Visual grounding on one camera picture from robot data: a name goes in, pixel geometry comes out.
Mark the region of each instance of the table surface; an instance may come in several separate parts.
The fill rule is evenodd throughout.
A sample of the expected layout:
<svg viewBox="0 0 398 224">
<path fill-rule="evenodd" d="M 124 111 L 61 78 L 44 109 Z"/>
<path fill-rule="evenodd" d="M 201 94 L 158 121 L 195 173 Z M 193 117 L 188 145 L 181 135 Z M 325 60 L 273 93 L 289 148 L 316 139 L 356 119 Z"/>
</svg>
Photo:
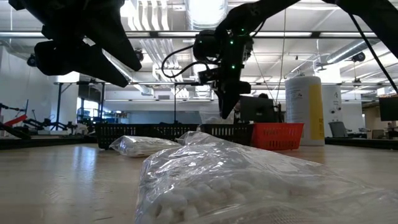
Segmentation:
<svg viewBox="0 0 398 224">
<path fill-rule="evenodd" d="M 398 189 L 398 152 L 344 146 L 281 152 Z M 134 223 L 143 159 L 94 144 L 0 151 L 2 223 Z"/>
</svg>

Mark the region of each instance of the desk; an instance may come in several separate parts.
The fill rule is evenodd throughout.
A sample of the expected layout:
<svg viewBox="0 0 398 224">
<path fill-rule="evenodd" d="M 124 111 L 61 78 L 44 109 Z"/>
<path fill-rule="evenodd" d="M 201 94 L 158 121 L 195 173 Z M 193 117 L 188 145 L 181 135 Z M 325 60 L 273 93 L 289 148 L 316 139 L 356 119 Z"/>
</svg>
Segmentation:
<svg viewBox="0 0 398 224">
<path fill-rule="evenodd" d="M 326 164 L 367 183 L 398 189 L 398 153 L 345 146 L 281 152 Z M 0 151 L 3 223 L 131 224 L 143 159 L 96 145 Z"/>
</svg>

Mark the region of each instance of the monitor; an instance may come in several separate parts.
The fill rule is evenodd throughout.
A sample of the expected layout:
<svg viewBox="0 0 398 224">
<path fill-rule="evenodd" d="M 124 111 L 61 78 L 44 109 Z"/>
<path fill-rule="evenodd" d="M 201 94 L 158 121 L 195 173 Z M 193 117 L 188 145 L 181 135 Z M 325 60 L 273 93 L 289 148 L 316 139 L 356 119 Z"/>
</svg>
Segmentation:
<svg viewBox="0 0 398 224">
<path fill-rule="evenodd" d="M 241 96 L 241 119 L 259 123 L 275 123 L 274 101 L 271 99 Z"/>
<path fill-rule="evenodd" d="M 379 98 L 381 121 L 398 121 L 398 97 Z"/>
</svg>

